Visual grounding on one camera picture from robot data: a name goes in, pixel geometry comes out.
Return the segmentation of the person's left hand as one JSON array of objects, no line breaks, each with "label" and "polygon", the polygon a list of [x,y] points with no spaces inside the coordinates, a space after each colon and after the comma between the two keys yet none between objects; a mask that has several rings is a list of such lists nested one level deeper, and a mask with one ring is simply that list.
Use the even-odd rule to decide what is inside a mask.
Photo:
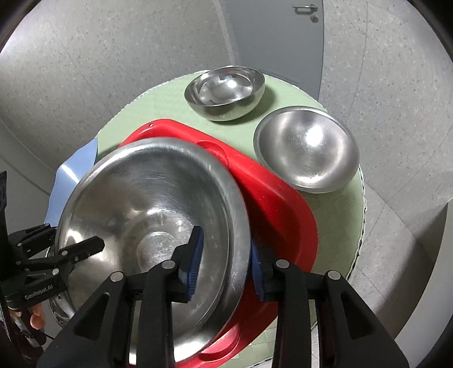
[{"label": "person's left hand", "polygon": [[30,314],[29,322],[31,327],[36,330],[41,330],[46,324],[46,317],[43,305],[41,303],[36,304],[33,307],[28,308]]}]

